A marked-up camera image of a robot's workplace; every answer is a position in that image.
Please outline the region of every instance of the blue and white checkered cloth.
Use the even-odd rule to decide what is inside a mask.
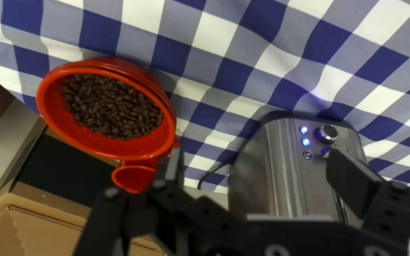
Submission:
[[[164,71],[187,185],[227,172],[274,109],[345,119],[370,166],[410,183],[410,0],[0,0],[0,84],[36,108],[57,65],[118,55]]]

